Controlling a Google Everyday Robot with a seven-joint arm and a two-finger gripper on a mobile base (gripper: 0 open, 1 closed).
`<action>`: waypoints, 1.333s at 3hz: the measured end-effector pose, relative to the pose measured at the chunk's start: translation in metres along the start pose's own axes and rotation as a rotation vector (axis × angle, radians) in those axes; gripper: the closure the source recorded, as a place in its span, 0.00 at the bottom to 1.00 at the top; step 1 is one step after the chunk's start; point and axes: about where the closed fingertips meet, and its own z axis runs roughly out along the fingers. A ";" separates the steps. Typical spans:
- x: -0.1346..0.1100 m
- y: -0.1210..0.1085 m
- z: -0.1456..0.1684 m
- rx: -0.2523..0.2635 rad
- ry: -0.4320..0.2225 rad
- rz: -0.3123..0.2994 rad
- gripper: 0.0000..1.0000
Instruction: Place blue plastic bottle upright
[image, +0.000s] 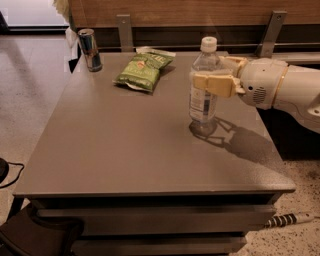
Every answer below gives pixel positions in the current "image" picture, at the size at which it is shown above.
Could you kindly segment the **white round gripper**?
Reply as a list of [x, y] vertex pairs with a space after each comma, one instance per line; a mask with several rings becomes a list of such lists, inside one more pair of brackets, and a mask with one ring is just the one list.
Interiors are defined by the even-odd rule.
[[264, 110], [272, 107], [277, 88], [288, 69], [286, 62], [261, 58], [248, 63], [247, 58], [234, 56], [220, 56], [220, 61], [223, 69], [219, 75], [192, 75], [195, 88], [224, 98], [243, 94], [240, 99], [247, 105]]

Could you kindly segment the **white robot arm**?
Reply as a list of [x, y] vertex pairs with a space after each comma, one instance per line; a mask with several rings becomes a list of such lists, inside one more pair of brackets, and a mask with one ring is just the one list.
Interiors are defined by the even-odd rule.
[[290, 114], [301, 126], [320, 133], [320, 71], [285, 61], [220, 57], [222, 69], [192, 71], [192, 84], [215, 96], [238, 95], [247, 105]]

